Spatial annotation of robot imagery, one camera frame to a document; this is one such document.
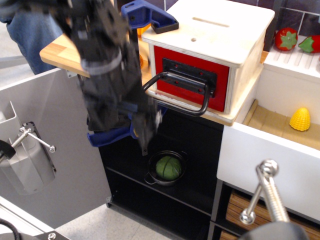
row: red drawer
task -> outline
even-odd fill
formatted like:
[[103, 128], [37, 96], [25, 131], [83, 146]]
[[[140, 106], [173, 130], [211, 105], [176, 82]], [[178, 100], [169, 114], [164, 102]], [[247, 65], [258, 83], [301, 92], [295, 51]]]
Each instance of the red drawer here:
[[[217, 75], [216, 89], [214, 91], [214, 97], [211, 97], [209, 100], [209, 108], [220, 112], [224, 111], [229, 77], [228, 66], [154, 46], [156, 74], [163, 72], [163, 58], [215, 73]], [[157, 89], [200, 105], [203, 103], [203, 95], [162, 80], [157, 81]]]

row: floor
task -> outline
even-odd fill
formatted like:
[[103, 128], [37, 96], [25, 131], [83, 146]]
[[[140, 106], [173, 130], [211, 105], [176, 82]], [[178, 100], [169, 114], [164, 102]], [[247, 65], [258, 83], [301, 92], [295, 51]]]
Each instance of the floor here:
[[[1, 22], [0, 36], [0, 58], [21, 56], [18, 45], [11, 40], [8, 34], [6, 24], [3, 24]], [[32, 76], [34, 76], [34, 73], [31, 71], [31, 68], [28, 64], [3, 69], [1, 69], [0, 67], [0, 88]]]
[[[20, 56], [20, 50], [0, 23], [0, 58]], [[28, 64], [0, 69], [0, 89], [6, 85], [34, 76]], [[121, 211], [102, 205], [97, 209], [59, 227], [58, 232], [71, 240], [174, 240], [161, 229]]]
[[71, 240], [176, 240], [160, 228], [106, 204], [58, 227]]

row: blue clamp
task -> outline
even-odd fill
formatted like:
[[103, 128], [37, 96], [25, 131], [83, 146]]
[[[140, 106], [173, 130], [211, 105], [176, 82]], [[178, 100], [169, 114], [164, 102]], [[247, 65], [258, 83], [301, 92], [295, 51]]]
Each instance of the blue clamp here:
[[131, 29], [143, 28], [151, 23], [156, 34], [179, 29], [178, 21], [169, 13], [144, 0], [135, 0], [121, 7]]
[[[160, 107], [160, 110], [163, 116], [168, 109], [166, 107]], [[133, 139], [137, 139], [139, 137], [135, 133], [132, 122], [130, 123], [130, 127], [117, 127], [107, 132], [103, 131], [94, 134], [87, 133], [89, 142], [93, 147], [102, 147], [105, 145], [109, 145], [128, 136], [131, 136]]]

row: orange object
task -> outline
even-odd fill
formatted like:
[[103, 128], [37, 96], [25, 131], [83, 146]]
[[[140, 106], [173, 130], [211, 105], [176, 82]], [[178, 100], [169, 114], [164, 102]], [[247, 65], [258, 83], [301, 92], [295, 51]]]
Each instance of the orange object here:
[[151, 23], [142, 28], [138, 28], [136, 31], [138, 33], [138, 37], [141, 38], [141, 35], [151, 26]]
[[144, 59], [140, 54], [139, 54], [139, 58], [140, 58], [140, 68], [142, 68], [142, 66], [144, 65]]

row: black pot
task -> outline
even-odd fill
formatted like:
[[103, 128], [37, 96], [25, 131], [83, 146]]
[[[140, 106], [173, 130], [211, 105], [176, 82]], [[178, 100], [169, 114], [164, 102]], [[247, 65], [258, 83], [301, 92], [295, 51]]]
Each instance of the black pot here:
[[[181, 164], [181, 174], [178, 178], [176, 178], [175, 180], [165, 180], [161, 177], [159, 177], [157, 175], [157, 172], [156, 172], [156, 165], [157, 165], [157, 162], [165, 157], [165, 156], [171, 156], [171, 157], [174, 157], [176, 159], [179, 160], [180, 164]], [[159, 184], [161, 186], [166, 186], [166, 187], [169, 187], [169, 186], [172, 186], [173, 184], [175, 184], [179, 179], [182, 178], [182, 176], [185, 174], [185, 171], [186, 171], [186, 168], [187, 168], [187, 165], [186, 165], [186, 161], [187, 161], [187, 154], [185, 152], [181, 152], [181, 153], [177, 153], [175, 151], [169, 151], [169, 150], [166, 150], [166, 151], [160, 151], [156, 154], [154, 154], [149, 162], [148, 162], [148, 173], [144, 176], [144, 181], [147, 183], [147, 184], [150, 184], [150, 185], [153, 185], [153, 184]], [[148, 176], [151, 176], [152, 177], [152, 182], [148, 181], [147, 180], [147, 177]]]

